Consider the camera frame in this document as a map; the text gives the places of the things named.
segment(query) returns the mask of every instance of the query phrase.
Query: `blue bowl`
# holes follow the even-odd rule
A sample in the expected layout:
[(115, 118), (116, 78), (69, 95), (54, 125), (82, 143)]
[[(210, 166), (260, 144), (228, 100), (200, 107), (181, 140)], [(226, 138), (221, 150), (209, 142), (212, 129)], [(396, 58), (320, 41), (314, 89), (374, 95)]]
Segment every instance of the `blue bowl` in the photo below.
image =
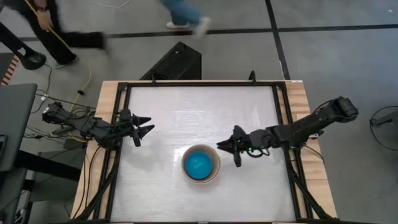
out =
[(195, 180), (203, 180), (211, 174), (213, 163), (208, 154), (194, 152), (185, 160), (187, 174)]

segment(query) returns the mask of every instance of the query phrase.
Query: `black speaker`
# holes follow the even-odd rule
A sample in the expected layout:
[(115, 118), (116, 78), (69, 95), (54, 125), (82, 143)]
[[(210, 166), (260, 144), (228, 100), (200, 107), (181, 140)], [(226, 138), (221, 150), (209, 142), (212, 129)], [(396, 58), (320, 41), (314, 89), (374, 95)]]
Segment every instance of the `black speaker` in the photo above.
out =
[(141, 80), (201, 80), (201, 53), (178, 42)]

